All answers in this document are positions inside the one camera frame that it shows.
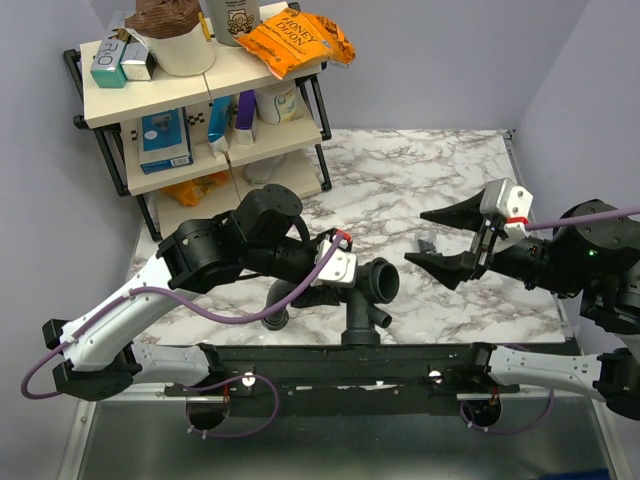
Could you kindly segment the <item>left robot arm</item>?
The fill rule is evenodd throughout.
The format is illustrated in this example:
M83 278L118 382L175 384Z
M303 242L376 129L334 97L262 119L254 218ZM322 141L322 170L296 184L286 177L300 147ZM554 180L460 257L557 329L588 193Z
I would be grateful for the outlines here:
M214 393L222 380L203 348L145 346L137 335L178 306L217 286L239 281L245 270L293 284L284 299L241 319L246 324L281 312L316 286L351 287L357 257L348 234L337 229L309 238L302 204L278 184L250 191L233 210L183 222L140 271L98 307L70 322L46 326L48 348L63 356L53 370L57 393L87 401L117 395L134 384L173 383Z

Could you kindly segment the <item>grey tee pipe fitting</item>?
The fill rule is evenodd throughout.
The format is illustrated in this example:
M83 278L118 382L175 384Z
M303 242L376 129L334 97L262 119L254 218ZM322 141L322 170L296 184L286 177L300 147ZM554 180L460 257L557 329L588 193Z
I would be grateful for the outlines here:
M346 323L341 334L343 346L378 346L377 327L386 329L392 316L378 307L390 304L400 287L396 267L378 257L356 268L355 284L345 289Z

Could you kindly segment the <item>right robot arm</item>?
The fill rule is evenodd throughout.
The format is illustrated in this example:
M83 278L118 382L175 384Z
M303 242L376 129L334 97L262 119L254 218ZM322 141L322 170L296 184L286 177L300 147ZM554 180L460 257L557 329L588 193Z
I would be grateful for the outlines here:
M534 385L578 393L614 413L639 417L639 223L634 209L617 210L599 199L578 204L548 223L549 239L533 236L528 219L532 196L510 186L488 189L421 218L475 237L455 256L405 254L440 284L454 290L492 271L540 288L560 299L579 297L580 314L618 337L623 347L596 355L553 355L476 343L460 367L469 390L489 385Z

